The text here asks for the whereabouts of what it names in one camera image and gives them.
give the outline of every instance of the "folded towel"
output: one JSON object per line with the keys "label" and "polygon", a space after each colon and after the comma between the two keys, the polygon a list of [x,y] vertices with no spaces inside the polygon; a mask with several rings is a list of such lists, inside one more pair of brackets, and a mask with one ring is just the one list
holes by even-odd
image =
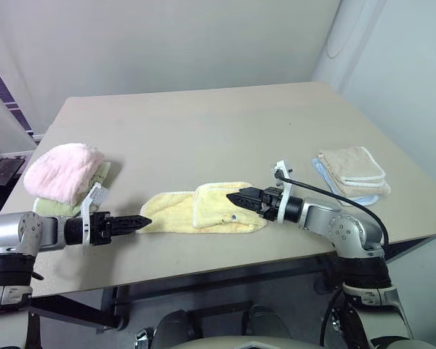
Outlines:
{"label": "folded towel", "polygon": [[318,158],[331,177],[344,185],[381,187],[386,173],[365,147],[320,151]]}
{"label": "folded towel", "polygon": [[[99,166],[94,176],[89,181],[89,187],[83,193],[78,194],[77,204],[71,206],[68,204],[63,204],[58,201],[49,200],[47,198],[36,198],[33,205],[33,211],[41,216],[76,216],[81,211],[81,202],[89,193],[90,189],[94,186],[96,182],[103,184],[105,178],[108,176],[110,171],[111,163],[104,162]],[[90,206],[90,212],[95,212],[98,210],[97,205]]]}
{"label": "folded towel", "polygon": [[[328,170],[324,167],[324,165],[321,163],[318,159],[312,160],[313,167],[317,170],[317,172],[321,175],[321,177],[326,181],[326,184],[328,184],[328,187],[331,189],[331,191],[337,195],[343,196],[337,187],[334,185],[333,180],[331,180],[331,177],[329,177]],[[355,201],[358,204],[361,204],[363,206],[372,205],[375,202],[379,200],[378,195],[370,195],[370,196],[361,196],[361,197],[354,197],[349,198],[352,201]],[[348,204],[347,202],[340,201],[339,202],[344,206],[352,206]]]}
{"label": "folded towel", "polygon": [[24,187],[31,195],[74,206],[103,160],[103,154],[88,145],[58,145],[29,166]]}
{"label": "folded towel", "polygon": [[250,233],[266,226],[255,212],[248,214],[226,197],[247,183],[212,183],[202,185],[196,192],[161,193],[152,197],[140,214],[152,223],[139,233]]}

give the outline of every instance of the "folded yellow cloth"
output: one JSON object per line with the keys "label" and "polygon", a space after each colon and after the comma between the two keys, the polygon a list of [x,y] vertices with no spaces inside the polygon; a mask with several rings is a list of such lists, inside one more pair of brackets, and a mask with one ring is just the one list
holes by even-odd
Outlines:
{"label": "folded yellow cloth", "polygon": [[235,206],[226,197],[249,186],[244,182],[210,183],[195,192],[157,194],[140,210],[152,223],[138,232],[250,233],[262,229],[266,220]]}

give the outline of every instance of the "beige table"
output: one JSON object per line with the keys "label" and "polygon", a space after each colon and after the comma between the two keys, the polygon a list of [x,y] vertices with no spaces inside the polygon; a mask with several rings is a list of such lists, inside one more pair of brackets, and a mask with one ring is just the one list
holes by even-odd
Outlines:
{"label": "beige table", "polygon": [[[69,98],[31,162],[50,148],[83,142],[113,162],[102,209],[138,214],[154,194],[206,182],[273,186],[271,165],[285,159],[293,178],[327,188],[310,160],[320,148],[364,145],[387,173],[391,194],[371,209],[390,241],[436,234],[436,184],[364,115],[322,83],[280,84],[141,95]],[[295,189],[298,196],[317,196]],[[2,213],[32,209],[20,180]],[[35,296],[128,284],[332,250],[295,224],[270,223],[241,235],[136,234],[82,254],[45,252]]]}

